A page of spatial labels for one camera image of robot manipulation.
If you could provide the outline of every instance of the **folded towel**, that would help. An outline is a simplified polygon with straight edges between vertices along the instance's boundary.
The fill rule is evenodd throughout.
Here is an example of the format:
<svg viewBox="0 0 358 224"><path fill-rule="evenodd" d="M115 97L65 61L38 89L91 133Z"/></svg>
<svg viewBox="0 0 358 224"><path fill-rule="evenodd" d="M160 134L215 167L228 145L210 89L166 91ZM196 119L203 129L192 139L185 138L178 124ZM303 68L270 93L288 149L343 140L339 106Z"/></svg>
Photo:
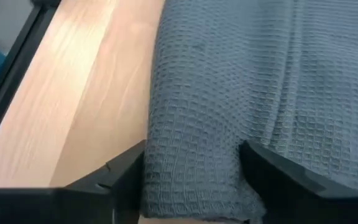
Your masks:
<svg viewBox="0 0 358 224"><path fill-rule="evenodd" d="M358 189L358 1L166 0L149 122L146 217L261 217L246 139Z"/></svg>

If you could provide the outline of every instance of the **gray waffle towel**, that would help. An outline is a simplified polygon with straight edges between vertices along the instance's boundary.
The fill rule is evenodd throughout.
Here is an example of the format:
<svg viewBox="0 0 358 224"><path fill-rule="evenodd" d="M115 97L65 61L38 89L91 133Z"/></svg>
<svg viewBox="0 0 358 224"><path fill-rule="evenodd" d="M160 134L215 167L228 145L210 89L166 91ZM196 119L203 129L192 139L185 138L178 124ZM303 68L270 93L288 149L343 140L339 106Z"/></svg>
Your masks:
<svg viewBox="0 0 358 224"><path fill-rule="evenodd" d="M149 122L146 217L260 217L245 139L358 189L358 1L167 0Z"/></svg>

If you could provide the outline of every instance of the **black frame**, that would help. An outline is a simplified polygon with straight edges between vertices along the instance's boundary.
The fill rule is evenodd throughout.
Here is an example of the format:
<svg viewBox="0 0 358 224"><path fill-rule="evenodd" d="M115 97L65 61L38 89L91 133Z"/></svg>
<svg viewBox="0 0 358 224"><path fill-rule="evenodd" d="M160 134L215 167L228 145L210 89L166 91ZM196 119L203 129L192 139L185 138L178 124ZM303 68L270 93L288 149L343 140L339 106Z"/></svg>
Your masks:
<svg viewBox="0 0 358 224"><path fill-rule="evenodd" d="M0 124L56 12L60 0L32 0L34 8L9 51L0 74Z"/></svg>

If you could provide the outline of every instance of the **light wooden surface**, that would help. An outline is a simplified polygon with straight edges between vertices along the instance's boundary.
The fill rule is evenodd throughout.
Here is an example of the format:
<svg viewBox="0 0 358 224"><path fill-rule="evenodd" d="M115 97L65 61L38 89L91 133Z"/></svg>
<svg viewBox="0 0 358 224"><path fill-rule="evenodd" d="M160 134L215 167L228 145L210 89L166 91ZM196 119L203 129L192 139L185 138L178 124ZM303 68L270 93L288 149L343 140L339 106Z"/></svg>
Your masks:
<svg viewBox="0 0 358 224"><path fill-rule="evenodd" d="M62 1L0 125L0 187L67 185L146 138L162 6Z"/></svg>

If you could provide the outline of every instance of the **towel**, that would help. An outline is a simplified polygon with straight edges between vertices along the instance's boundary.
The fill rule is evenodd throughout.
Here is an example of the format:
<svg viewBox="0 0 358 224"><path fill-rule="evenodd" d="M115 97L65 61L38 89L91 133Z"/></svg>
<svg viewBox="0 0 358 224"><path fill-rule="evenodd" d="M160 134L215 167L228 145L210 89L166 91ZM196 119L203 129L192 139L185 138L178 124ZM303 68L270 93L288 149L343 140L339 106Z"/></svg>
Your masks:
<svg viewBox="0 0 358 224"><path fill-rule="evenodd" d="M154 55L146 217L260 218L244 140L358 189L358 1L166 0Z"/></svg>

